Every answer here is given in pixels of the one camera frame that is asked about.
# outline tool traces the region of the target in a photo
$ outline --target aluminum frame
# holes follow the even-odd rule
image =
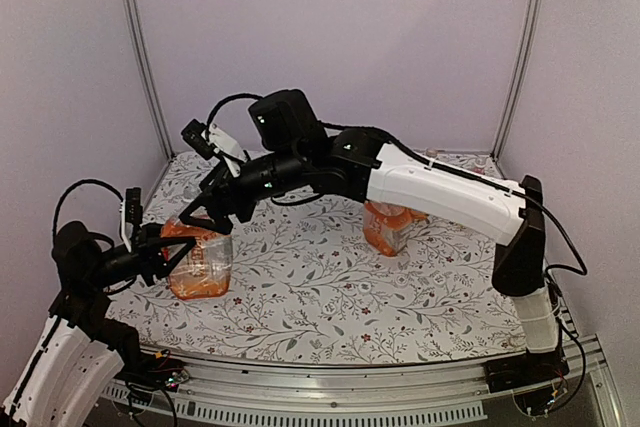
[[[171,145],[169,129],[167,128],[156,85],[153,80],[151,63],[149,62],[148,50],[144,41],[142,22],[140,20],[140,13],[138,10],[138,2],[137,0],[122,0],[122,2],[124,3],[127,25],[129,27],[129,34],[131,35],[131,45],[133,47],[136,63],[138,64],[140,80],[142,81],[147,105],[149,106],[151,121],[153,122],[153,127],[156,131],[156,136],[158,137],[162,153],[167,160],[170,160],[175,156],[175,152]]]
[[[602,383],[598,401],[605,425],[623,426],[600,343],[596,336],[581,342],[587,354],[587,379],[594,382],[600,379],[597,382]],[[481,420],[484,411],[476,408],[475,414],[467,418],[456,412],[466,411],[484,400],[512,394],[512,391],[489,392],[483,369],[487,358],[439,364],[349,367],[277,364],[172,352],[174,354],[186,363],[192,377],[173,395],[178,416],[216,425],[402,427],[412,422],[414,425],[456,425]],[[571,369],[567,378],[579,377],[582,359],[573,342],[565,344],[565,354]],[[103,396],[126,403],[126,391],[121,382],[112,381]],[[140,406],[170,415],[161,396],[155,396],[150,405]],[[433,421],[415,424],[422,415]],[[260,419],[264,423],[247,419]]]
[[[509,84],[507,100],[500,120],[500,126],[496,134],[496,140],[493,144],[491,156],[496,160],[500,160],[502,153],[509,138],[509,131],[518,106],[518,100],[522,91],[522,85],[527,71],[527,64],[531,55],[533,39],[538,24],[538,14],[542,0],[529,0],[527,5],[527,13],[524,21],[524,29],[522,30],[522,38],[520,39],[520,47],[516,58],[516,65]]]

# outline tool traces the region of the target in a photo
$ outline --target leaf pattern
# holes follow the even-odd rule
[[[441,158],[465,168],[475,160]],[[194,153],[178,155],[145,221],[183,209],[212,167]],[[491,160],[487,173],[497,175]],[[181,301],[165,281],[137,282],[114,297],[110,316],[134,325],[147,345],[282,362],[434,362],[524,348],[511,302],[491,288],[493,244],[460,225],[415,224],[407,248],[387,258],[364,239],[362,206],[326,196],[299,207],[261,202],[233,236],[224,297]]]

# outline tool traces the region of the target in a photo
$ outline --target white arm segment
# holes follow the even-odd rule
[[[82,352],[62,386],[52,427],[82,427],[109,380],[124,367],[118,352],[93,341]]]
[[[522,225],[520,209],[525,207],[524,199],[480,182],[429,169],[391,144],[380,149],[377,160],[382,165],[371,170],[369,200],[409,207],[457,222],[500,245],[508,245]],[[524,193],[517,182],[493,178],[491,181]],[[559,333],[549,290],[545,287],[511,300],[525,333],[527,349],[532,353],[552,352],[558,345]]]
[[[73,365],[89,345],[89,337],[82,330],[77,327],[69,327],[67,321],[62,319],[47,346],[43,348],[45,339],[49,337],[55,327],[56,318],[54,316],[47,320],[38,346],[31,355],[16,387],[3,404],[4,410],[8,414],[15,403],[16,411],[12,419],[15,422],[23,421],[28,427],[50,425],[51,414],[58,400],[60,389]],[[30,366],[40,351],[42,351],[42,355],[35,364],[26,388],[17,398],[23,379],[28,375]]]
[[[519,211],[525,207],[523,199],[480,182],[429,169],[392,144],[380,149],[377,160],[382,165],[371,170],[369,200],[401,205],[457,222],[500,245],[508,245],[522,225]],[[524,193],[517,182],[491,181]]]

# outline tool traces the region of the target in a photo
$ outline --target clear plastic bag with orange contents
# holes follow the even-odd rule
[[[169,275],[169,287],[182,300],[220,297],[229,290],[233,265],[230,235],[184,225],[177,215],[162,227],[162,237],[196,238],[196,246]]]
[[[407,245],[411,224],[428,221],[417,210],[367,201],[364,204],[364,236],[382,255],[394,257]]]

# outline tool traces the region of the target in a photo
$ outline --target gray wall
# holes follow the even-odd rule
[[[0,0],[0,398],[17,381],[59,289],[51,218],[95,176],[150,188],[163,165],[122,0]],[[115,233],[118,202],[71,196],[63,221]]]
[[[490,150],[526,0],[139,0],[160,101],[180,130],[222,97],[300,87],[327,121],[411,145]],[[220,123],[246,147],[238,103]]]
[[[602,341],[629,420],[640,417],[640,3],[543,0],[503,165],[543,180],[591,267],[561,276],[583,333]],[[549,260],[569,261],[557,235]]]

